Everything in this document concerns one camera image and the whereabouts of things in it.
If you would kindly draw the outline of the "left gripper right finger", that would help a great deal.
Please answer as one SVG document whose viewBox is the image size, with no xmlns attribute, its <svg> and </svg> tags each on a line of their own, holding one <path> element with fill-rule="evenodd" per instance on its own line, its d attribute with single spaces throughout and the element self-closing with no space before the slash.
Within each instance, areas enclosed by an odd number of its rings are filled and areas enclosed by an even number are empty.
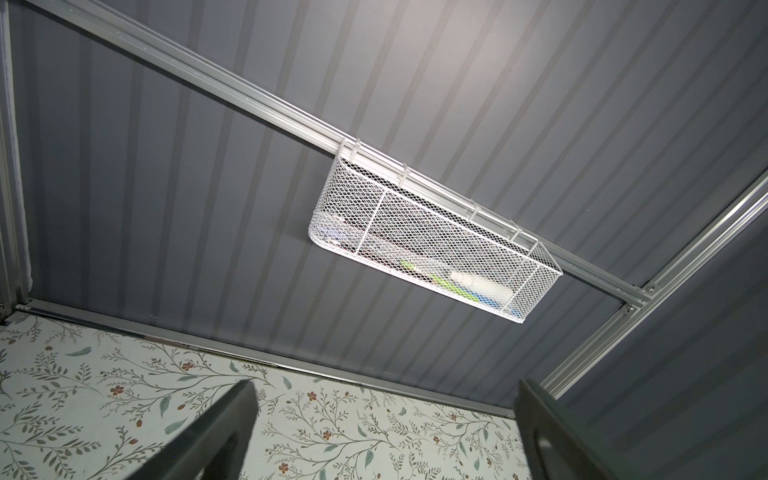
<svg viewBox="0 0 768 480">
<path fill-rule="evenodd" d="M 533 479 L 616 479 L 615 459 L 531 379 L 519 382 L 515 417 Z"/>
</svg>

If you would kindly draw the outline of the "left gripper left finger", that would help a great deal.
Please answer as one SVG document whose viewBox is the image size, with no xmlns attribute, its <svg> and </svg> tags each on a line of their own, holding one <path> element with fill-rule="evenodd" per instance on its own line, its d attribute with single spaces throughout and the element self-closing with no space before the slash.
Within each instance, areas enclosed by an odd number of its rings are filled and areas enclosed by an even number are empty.
<svg viewBox="0 0 768 480">
<path fill-rule="evenodd" d="M 237 479 L 259 414 L 254 384 L 232 386 L 131 479 Z"/>
</svg>

